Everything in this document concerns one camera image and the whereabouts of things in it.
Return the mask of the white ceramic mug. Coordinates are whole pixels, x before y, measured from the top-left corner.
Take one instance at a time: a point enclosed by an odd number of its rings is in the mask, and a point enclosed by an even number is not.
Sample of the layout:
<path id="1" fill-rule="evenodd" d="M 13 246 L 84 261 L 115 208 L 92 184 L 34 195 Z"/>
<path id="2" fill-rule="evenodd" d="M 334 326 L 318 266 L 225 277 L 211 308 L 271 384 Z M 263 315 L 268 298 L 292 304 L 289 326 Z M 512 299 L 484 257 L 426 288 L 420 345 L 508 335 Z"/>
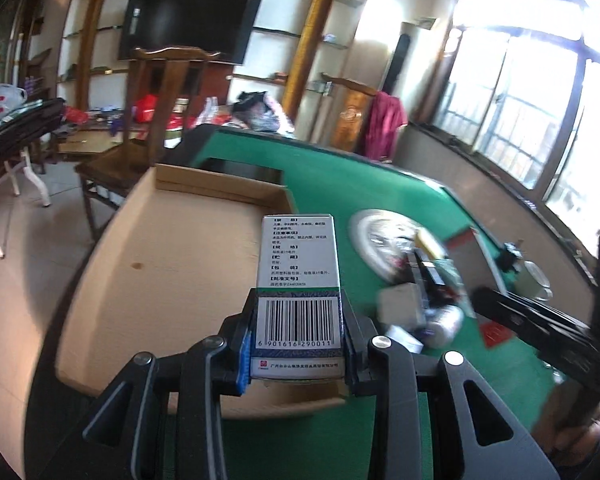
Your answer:
<path id="1" fill-rule="evenodd" d="M 520 265 L 515 290 L 519 296 L 536 301 L 547 302 L 554 297 L 550 280 L 537 264 L 528 260 Z"/>

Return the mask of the dark red hanging cloth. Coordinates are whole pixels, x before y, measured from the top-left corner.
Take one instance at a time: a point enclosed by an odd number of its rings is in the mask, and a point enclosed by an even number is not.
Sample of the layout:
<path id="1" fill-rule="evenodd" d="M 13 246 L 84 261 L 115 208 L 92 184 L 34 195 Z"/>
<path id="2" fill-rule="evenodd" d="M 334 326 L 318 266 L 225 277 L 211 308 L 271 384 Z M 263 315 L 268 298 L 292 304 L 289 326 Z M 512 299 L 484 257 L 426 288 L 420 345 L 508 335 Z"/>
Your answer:
<path id="1" fill-rule="evenodd" d="M 364 155 L 376 162 L 389 159 L 396 144 L 396 133 L 407 124 L 406 111 L 400 99 L 379 91 L 370 106 L 364 134 Z"/>

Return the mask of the wooden chair with carving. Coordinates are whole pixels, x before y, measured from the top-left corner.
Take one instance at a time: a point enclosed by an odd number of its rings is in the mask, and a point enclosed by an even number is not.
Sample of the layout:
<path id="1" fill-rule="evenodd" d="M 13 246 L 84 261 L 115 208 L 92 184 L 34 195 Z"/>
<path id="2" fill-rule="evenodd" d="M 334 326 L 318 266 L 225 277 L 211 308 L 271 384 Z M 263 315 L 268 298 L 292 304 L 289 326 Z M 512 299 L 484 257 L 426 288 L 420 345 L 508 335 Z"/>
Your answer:
<path id="1" fill-rule="evenodd" d="M 365 113 L 370 103 L 376 98 L 379 91 L 362 82 L 336 77 L 328 73 L 320 73 L 322 88 L 318 92 L 320 97 L 311 122 L 310 143 L 320 143 L 323 131 L 328 123 L 328 113 L 322 112 L 324 99 L 331 98 L 334 102 L 337 116 L 336 124 L 328 136 L 328 146 L 336 150 L 353 152 L 358 145 L 365 122 Z M 341 106 L 336 105 L 332 92 L 338 88 L 344 89 Z"/>

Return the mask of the wooden chair near table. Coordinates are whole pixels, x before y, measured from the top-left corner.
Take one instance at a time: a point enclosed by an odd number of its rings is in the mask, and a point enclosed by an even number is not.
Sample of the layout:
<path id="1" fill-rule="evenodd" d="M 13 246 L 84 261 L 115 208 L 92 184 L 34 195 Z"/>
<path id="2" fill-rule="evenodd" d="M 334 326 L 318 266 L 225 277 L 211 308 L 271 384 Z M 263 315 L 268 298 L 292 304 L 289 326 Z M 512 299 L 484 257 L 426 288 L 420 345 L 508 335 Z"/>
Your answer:
<path id="1" fill-rule="evenodd" d="M 160 162 L 164 152 L 166 129 L 176 100 L 184 88 L 189 66 L 195 64 L 198 70 L 194 82 L 188 88 L 183 126 L 187 125 L 189 115 L 192 114 L 194 99 L 198 96 L 204 72 L 208 65 L 219 57 L 218 51 L 208 52 L 198 47 L 171 46 L 157 50 L 134 48 L 131 51 L 122 116 L 122 143 L 74 167 L 80 180 L 86 220 L 93 240 L 98 240 L 102 235 L 102 228 L 96 224 L 94 216 L 94 200 L 117 210 L 119 206 L 112 198 L 115 195 L 122 198 L 128 196 L 144 173 Z M 145 139 L 133 139 L 133 106 L 140 91 L 145 68 L 155 64 L 162 66 L 163 74 L 154 114 Z"/>

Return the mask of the white barcode medicine box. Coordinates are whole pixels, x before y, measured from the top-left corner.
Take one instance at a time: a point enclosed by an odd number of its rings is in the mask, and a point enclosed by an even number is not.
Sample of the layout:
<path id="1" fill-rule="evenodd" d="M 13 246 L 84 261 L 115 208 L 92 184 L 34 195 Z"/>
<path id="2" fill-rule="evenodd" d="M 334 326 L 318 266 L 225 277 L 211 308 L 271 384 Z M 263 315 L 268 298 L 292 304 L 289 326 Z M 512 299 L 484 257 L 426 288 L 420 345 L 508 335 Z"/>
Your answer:
<path id="1" fill-rule="evenodd" d="M 342 293 L 334 218 L 262 220 L 250 374 L 276 382 L 344 375 Z"/>

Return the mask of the black cylindrical motor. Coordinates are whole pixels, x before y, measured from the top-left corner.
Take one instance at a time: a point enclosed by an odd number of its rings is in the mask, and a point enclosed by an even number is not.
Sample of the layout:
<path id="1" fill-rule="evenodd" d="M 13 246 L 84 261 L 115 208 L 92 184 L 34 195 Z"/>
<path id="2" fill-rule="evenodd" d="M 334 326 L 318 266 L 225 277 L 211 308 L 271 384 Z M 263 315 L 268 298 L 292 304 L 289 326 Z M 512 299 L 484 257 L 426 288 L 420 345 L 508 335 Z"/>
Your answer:
<path id="1" fill-rule="evenodd" d="M 498 268 L 502 272 L 520 272 L 521 263 L 524 262 L 524 256 L 520 250 L 521 245 L 522 240 L 517 240 L 515 243 L 506 242 L 503 245 L 502 249 L 498 253 L 498 258 L 495 260 Z"/>

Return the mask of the black folding side table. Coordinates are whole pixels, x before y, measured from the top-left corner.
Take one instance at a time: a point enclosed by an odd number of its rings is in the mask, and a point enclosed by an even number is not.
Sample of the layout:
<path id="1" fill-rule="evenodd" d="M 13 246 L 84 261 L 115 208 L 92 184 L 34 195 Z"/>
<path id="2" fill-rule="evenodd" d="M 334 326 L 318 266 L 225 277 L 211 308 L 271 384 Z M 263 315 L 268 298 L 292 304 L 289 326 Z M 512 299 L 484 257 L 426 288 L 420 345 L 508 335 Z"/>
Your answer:
<path id="1" fill-rule="evenodd" d="M 38 190 L 42 206 L 50 206 L 50 192 L 33 169 L 30 146 L 60 127 L 65 108 L 63 99 L 37 100 L 17 108 L 0 120 L 0 186 L 8 181 L 14 195 L 19 196 L 17 174 L 22 172 Z M 0 259 L 4 258 L 0 242 Z"/>

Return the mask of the brown cardboard box tray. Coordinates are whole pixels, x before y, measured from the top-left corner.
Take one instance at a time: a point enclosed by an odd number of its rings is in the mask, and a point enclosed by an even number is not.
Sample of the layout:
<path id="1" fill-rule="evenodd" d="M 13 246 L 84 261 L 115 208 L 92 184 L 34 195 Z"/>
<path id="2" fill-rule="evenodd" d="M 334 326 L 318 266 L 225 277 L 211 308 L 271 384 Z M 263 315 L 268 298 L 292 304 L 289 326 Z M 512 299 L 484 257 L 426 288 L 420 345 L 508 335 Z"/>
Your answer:
<path id="1" fill-rule="evenodd" d="M 170 165 L 148 170 L 81 278 L 58 378 L 98 396 L 140 352 L 174 356 L 218 334 L 256 290 L 262 220 L 271 214 L 297 214 L 283 186 Z M 299 416 L 342 403 L 343 378 L 252 378 L 251 336 L 248 387 L 222 399 L 224 417 Z"/>

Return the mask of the black bag pile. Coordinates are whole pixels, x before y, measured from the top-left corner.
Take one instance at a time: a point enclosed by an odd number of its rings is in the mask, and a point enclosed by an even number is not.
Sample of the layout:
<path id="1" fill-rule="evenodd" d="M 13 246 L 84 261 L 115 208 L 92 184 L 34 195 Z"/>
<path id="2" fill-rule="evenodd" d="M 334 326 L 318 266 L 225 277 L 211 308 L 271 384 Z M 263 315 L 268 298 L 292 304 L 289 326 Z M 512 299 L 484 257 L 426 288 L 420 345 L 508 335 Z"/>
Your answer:
<path id="1" fill-rule="evenodd" d="M 294 136 L 294 124 L 268 92 L 242 92 L 232 105 L 232 117 L 252 131 Z"/>

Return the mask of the black wall television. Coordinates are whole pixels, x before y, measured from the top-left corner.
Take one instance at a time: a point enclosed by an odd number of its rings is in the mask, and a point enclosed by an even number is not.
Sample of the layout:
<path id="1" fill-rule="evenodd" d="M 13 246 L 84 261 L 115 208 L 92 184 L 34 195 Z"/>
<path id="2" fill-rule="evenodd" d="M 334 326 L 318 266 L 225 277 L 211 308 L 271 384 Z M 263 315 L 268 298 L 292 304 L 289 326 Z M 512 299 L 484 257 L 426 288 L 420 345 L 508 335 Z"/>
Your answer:
<path id="1" fill-rule="evenodd" d="M 129 0 L 118 58 L 135 48 L 193 47 L 219 53 L 219 61 L 244 62 L 262 0 Z"/>

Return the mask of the round centre table disc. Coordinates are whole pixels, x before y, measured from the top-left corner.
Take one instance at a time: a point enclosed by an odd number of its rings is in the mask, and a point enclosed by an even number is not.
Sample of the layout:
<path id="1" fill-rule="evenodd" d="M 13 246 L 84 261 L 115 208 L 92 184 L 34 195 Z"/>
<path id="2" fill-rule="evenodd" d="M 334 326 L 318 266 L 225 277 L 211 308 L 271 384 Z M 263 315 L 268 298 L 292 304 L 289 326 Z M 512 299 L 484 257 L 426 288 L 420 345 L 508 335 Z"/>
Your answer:
<path id="1" fill-rule="evenodd" d="M 430 261 L 448 251 L 428 229 L 415 220 L 385 209 L 364 209 L 349 220 L 351 243 L 363 261 L 384 281 L 398 284 L 406 278 L 406 257 L 416 249 Z"/>

